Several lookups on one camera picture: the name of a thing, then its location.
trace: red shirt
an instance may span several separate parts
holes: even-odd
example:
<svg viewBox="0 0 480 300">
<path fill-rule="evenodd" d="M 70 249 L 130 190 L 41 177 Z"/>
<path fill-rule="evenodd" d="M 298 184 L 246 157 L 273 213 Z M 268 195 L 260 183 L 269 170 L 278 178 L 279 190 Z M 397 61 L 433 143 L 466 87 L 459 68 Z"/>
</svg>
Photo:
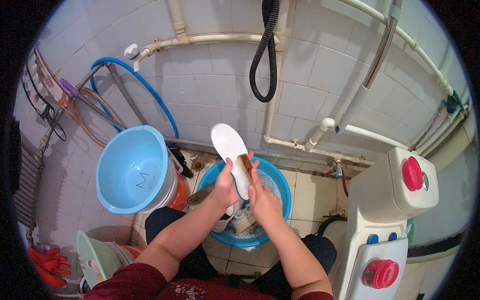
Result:
<svg viewBox="0 0 480 300">
<path fill-rule="evenodd" d="M 259 292 L 243 280 L 240 281 L 240 288 L 232 288 L 228 285 L 226 277 L 212 278 L 208 281 L 185 278 L 167 282 L 162 273 L 154 267 L 134 263 L 118 268 L 111 279 L 97 284 L 84 297 L 84 300 L 100 299 L 274 300 L 275 298 Z M 312 292 L 303 295 L 300 300 L 333 300 L 333 297 L 325 292 Z"/>
</svg>

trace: dark pants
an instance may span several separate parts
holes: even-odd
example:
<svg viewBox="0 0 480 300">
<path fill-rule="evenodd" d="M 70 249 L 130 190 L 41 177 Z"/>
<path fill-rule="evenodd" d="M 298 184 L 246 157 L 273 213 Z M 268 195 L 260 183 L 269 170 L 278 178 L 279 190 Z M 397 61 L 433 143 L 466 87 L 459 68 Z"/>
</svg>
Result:
<svg viewBox="0 0 480 300">
<path fill-rule="evenodd" d="M 155 236 L 165 227 L 184 215 L 184 212 L 169 207 L 162 207 L 152 212 L 145 221 L 147 244 L 150 244 Z M 301 240 L 317 258 L 325 272 L 328 274 L 332 269 L 336 258 L 336 250 L 332 242 L 327 238 L 316 237 L 313 234 L 309 234 Z M 218 271 L 208 261 L 205 250 L 200 244 L 180 262 L 179 271 L 173 280 L 181 278 L 209 280 L 213 277 L 220 276 L 221 275 Z M 268 272 L 254 280 L 252 285 L 261 292 L 278 299 L 291 299 L 292 289 L 283 273 L 280 261 Z"/>
</svg>

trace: floor drain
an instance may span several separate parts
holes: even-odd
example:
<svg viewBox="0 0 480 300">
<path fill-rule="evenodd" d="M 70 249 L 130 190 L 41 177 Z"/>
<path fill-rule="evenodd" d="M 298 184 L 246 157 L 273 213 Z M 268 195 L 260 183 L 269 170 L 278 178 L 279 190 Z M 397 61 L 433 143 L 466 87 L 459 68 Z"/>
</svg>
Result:
<svg viewBox="0 0 480 300">
<path fill-rule="evenodd" d="M 195 170 L 201 170 L 202 167 L 203 167 L 203 166 L 202 166 L 202 163 L 194 163 L 194 164 L 193 164 L 193 168 L 194 168 Z"/>
</svg>

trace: brush bristles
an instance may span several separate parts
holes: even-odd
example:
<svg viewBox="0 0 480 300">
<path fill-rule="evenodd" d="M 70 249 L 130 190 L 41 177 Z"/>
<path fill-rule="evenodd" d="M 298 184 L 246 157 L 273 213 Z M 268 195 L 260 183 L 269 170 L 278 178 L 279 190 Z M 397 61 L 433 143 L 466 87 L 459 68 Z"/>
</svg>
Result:
<svg viewBox="0 0 480 300">
<path fill-rule="evenodd" d="M 239 155 L 237 159 L 240 161 L 242 169 L 247 175 L 248 181 L 250 182 L 250 184 L 253 184 L 252 173 L 251 173 L 253 169 L 253 164 L 252 164 L 252 161 L 250 160 L 250 157 L 248 156 L 248 154 L 245 153 L 245 154 Z"/>
</svg>

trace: water faucet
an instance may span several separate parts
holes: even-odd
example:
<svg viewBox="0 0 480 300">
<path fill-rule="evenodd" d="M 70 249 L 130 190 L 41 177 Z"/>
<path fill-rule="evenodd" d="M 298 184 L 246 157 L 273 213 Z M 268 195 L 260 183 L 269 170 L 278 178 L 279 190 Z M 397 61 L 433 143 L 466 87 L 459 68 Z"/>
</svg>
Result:
<svg viewBox="0 0 480 300">
<path fill-rule="evenodd" d="M 336 171 L 335 171 L 336 177 L 337 178 L 342 178 L 343 177 L 343 170 L 342 170 L 342 167 L 340 166 L 340 162 L 342 161 L 342 156 L 341 155 L 335 155 L 333 157 L 333 160 L 335 161 L 335 164 L 336 164 Z"/>
<path fill-rule="evenodd" d="M 133 71 L 140 71 L 140 62 L 147 56 L 152 55 L 152 51 L 147 47 L 142 53 L 139 53 L 138 45 L 131 44 L 123 52 L 126 58 L 133 60 Z"/>
</svg>

